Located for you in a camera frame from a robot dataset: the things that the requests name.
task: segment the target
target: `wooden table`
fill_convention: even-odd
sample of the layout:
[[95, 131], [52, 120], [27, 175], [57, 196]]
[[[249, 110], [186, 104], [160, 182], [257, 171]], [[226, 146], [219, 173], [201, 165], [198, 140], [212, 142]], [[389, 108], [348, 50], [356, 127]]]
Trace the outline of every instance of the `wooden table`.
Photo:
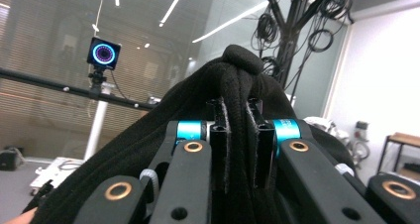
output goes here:
[[408, 135], [404, 133], [395, 133], [394, 135], [387, 136], [385, 140], [385, 144], [383, 146], [382, 155], [380, 156], [379, 166], [377, 168], [376, 174], [380, 172], [380, 169], [382, 167], [383, 157], [385, 156], [388, 143], [399, 144], [398, 155], [396, 156], [395, 165], [392, 170], [392, 171], [396, 171], [396, 168], [399, 162], [399, 157], [401, 156], [402, 148], [405, 145], [410, 146], [410, 147], [420, 148], [420, 137], [416, 137], [416, 136], [412, 136], [412, 135]]

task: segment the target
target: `black metal frame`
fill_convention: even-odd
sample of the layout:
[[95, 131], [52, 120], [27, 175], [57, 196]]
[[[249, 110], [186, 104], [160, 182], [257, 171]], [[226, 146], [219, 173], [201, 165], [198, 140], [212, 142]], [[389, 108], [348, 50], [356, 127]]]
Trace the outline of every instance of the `black metal frame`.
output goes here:
[[69, 94], [72, 94], [72, 95], [82, 96], [82, 97], [85, 97], [85, 98], [101, 100], [101, 101], [109, 102], [109, 103], [119, 105], [119, 106], [139, 109], [139, 110], [150, 111], [150, 110], [152, 110], [153, 108], [156, 107], [153, 104], [136, 102], [136, 101], [133, 101], [133, 100], [129, 100], [129, 99], [125, 99], [125, 98], [119, 98], [119, 97], [109, 95], [109, 94], [105, 94], [105, 93], [93, 93], [92, 94], [92, 91], [88, 90], [88, 89], [82, 89], [82, 88], [78, 88], [78, 87], [65, 85], [63, 83], [58, 83], [58, 82], [54, 82], [54, 81], [51, 81], [51, 80], [46, 80], [44, 78], [28, 75], [28, 74], [25, 74], [23, 72], [18, 72], [18, 71], [14, 71], [14, 70], [10, 70], [10, 69], [5, 69], [5, 68], [0, 68], [0, 77], [5, 78], [5, 79], [9, 79], [9, 80], [13, 80], [13, 81], [17, 81], [17, 82], [22, 82], [22, 83], [35, 85], [35, 86], [38, 86], [38, 87], [52, 89], [52, 90], [55, 90], [55, 91], [61, 91], [61, 92], [69, 93]]
[[280, 44], [276, 58], [277, 65], [274, 67], [273, 74], [283, 89], [286, 86], [300, 31], [317, 14], [318, 8], [323, 1], [315, 0], [308, 7], [308, 0], [291, 0], [291, 7], [287, 21], [285, 21], [277, 2], [268, 0], [275, 21], [280, 29]]
[[[299, 130], [299, 138], [274, 144], [277, 138], [271, 132], [273, 129], [284, 132], [292, 128], [277, 127], [272, 120], [264, 120], [257, 99], [250, 99], [247, 106], [249, 137], [256, 138], [249, 140], [250, 188], [276, 189], [278, 217], [282, 222], [351, 224], [418, 220], [420, 187], [397, 176], [377, 175], [370, 180], [368, 189], [360, 192], [355, 186], [358, 180], [346, 171], [337, 171], [338, 162], [315, 141], [304, 121], [295, 120], [297, 127], [293, 129]], [[212, 100], [207, 103], [207, 109], [208, 119], [215, 122], [207, 124], [210, 133], [212, 130], [230, 133], [229, 127], [223, 124], [227, 118], [223, 101]], [[198, 125], [201, 134], [208, 131], [204, 123]], [[214, 165], [225, 166], [229, 158], [214, 150], [217, 146], [228, 146], [229, 137], [225, 134], [224, 139], [212, 140], [216, 136], [210, 134], [201, 136], [200, 140], [185, 140], [183, 136], [188, 137], [192, 131], [184, 129], [178, 126], [178, 121], [167, 124], [165, 138], [148, 168], [155, 171], [155, 177], [141, 175], [138, 180], [117, 175], [103, 181], [83, 204], [73, 223], [218, 223], [219, 212], [224, 208], [217, 207], [220, 203], [214, 197], [224, 192], [224, 185], [214, 185], [217, 178], [214, 172], [219, 171]], [[272, 160], [278, 147], [280, 155]], [[217, 156], [228, 159], [215, 164]], [[391, 183], [388, 188], [384, 187], [386, 182]], [[115, 188], [122, 184], [130, 189]]]

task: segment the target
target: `blue light ring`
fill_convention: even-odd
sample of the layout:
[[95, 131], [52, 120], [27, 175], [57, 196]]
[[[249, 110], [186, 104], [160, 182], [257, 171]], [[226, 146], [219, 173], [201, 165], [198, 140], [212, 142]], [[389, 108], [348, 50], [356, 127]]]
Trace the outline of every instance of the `blue light ring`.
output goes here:
[[292, 119], [277, 119], [272, 120], [275, 128], [275, 136], [277, 138], [277, 152], [275, 157], [280, 156], [281, 143], [288, 139], [301, 138], [299, 126], [296, 121]]
[[[108, 61], [104, 62], [104, 61], [102, 61], [100, 58], [98, 58], [98, 56], [96, 56], [96, 52], [98, 51], [98, 48], [99, 48], [99, 47], [105, 47], [105, 48], [109, 49], [109, 50], [111, 51], [111, 59], [109, 59]], [[106, 45], [106, 44], [98, 44], [98, 45], [96, 45], [96, 46], [93, 48], [92, 55], [93, 55], [93, 57], [95, 58], [95, 60], [96, 60], [98, 63], [101, 63], [101, 64], [108, 64], [108, 63], [111, 63], [111, 62], [112, 62], [112, 61], [114, 61], [114, 59], [115, 59], [115, 51], [114, 51], [114, 49], [113, 49], [111, 46]]]
[[176, 140], [200, 140], [201, 121], [179, 121]]

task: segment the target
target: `black cable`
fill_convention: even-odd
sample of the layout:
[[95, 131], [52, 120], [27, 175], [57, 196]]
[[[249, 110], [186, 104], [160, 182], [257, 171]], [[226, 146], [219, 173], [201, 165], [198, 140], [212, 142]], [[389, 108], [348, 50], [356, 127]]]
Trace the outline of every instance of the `black cable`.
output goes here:
[[306, 50], [306, 54], [305, 54], [305, 58], [303, 59], [302, 64], [299, 66], [299, 69], [297, 70], [297, 77], [296, 77], [296, 81], [294, 82], [294, 87], [293, 90], [291, 92], [291, 98], [290, 98], [290, 103], [293, 101], [293, 97], [294, 94], [296, 93], [296, 89], [297, 89], [297, 84], [299, 83], [299, 79], [300, 79], [300, 75], [302, 74], [303, 71], [303, 67], [305, 66], [306, 61], [309, 59], [309, 57], [311, 56], [312, 51], [308, 48]]
[[324, 0], [319, 10], [321, 15], [326, 18], [340, 19], [348, 14], [351, 6], [352, 0]]
[[303, 41], [303, 43], [302, 43], [302, 45], [299, 47], [299, 49], [298, 49], [298, 50], [296, 50], [296, 52], [293, 54], [293, 56], [296, 56], [296, 55], [300, 52], [300, 50], [302, 50], [303, 46], [305, 46], [306, 41], [308, 40], [309, 36], [311, 35], [311, 30], [312, 30], [312, 28], [314, 27], [315, 22], [317, 21], [317, 20], [315, 20], [317, 17], [318, 17], [317, 15], [315, 15], [315, 16], [314, 16], [314, 19], [312, 20], [311, 26], [309, 27], [308, 33], [306, 34], [306, 38], [305, 38], [305, 40]]
[[338, 14], [334, 19], [339, 20], [350, 16], [350, 9], [352, 8], [353, 0], [346, 0], [346, 5], [343, 11]]
[[[318, 15], [315, 15], [314, 18], [313, 18], [313, 20], [312, 20], [311, 27], [309, 28], [308, 34], [306, 35], [306, 39], [304, 40], [304, 43], [302, 44], [302, 46], [299, 48], [299, 50], [293, 56], [297, 55], [297, 53], [305, 45], [305, 42], [308, 40], [308, 38], [313, 35], [313, 33], [311, 33], [311, 30], [313, 29], [316, 32], [316, 31], [320, 30], [320, 28], [321, 28], [322, 25], [325, 26], [325, 23], [323, 24], [322, 17], [321, 16], [318, 16]], [[293, 77], [291, 78], [291, 80], [289, 81], [289, 83], [284, 87], [284, 90], [287, 89], [291, 85], [291, 83], [294, 81], [294, 79], [299, 75], [299, 73], [303, 69], [303, 64], [309, 59], [309, 56], [310, 56], [310, 53], [308, 52], [308, 49], [306, 49], [306, 53], [305, 53], [305, 56], [303, 57], [302, 64], [299, 66], [299, 69], [293, 75]]]
[[118, 91], [120, 92], [120, 94], [125, 98], [125, 99], [127, 99], [127, 100], [129, 100], [125, 95], [124, 95], [124, 93], [121, 91], [121, 89], [120, 89], [120, 86], [118, 86], [118, 83], [117, 83], [117, 80], [115, 80], [115, 77], [114, 77], [114, 72], [111, 70], [111, 76], [112, 76], [112, 80], [114, 81], [114, 83], [115, 83], [115, 86], [117, 87], [117, 89], [118, 89]]
[[[318, 42], [319, 38], [321, 37], [321, 34], [327, 34], [329, 35], [330, 41], [328, 42], [327, 46], [325, 46], [324, 48], [317, 48], [316, 47], [316, 43]], [[334, 42], [334, 35], [333, 33], [331, 33], [330, 30], [327, 29], [320, 29], [315, 31], [308, 40], [308, 48], [314, 52], [314, 53], [322, 53], [324, 51], [326, 51]]]
[[333, 33], [333, 35], [334, 35], [334, 36], [335, 36], [336, 34], [338, 34], [338, 33], [342, 30], [342, 28], [344, 27], [345, 22], [346, 22], [346, 19], [343, 19], [343, 20], [342, 20], [342, 24], [341, 24], [340, 28], [339, 28], [339, 29], [338, 29], [335, 33]]
[[263, 57], [263, 51], [278, 47], [278, 45], [272, 46], [277, 41], [279, 28], [271, 15], [270, 7], [271, 5], [268, 5], [265, 12], [260, 15], [257, 28], [251, 37], [251, 47], [259, 52], [260, 57]]
[[262, 58], [263, 62], [263, 69], [262, 73], [273, 76], [274, 68], [278, 67], [277, 61], [275, 60], [275, 57], [273, 56], [266, 56]]

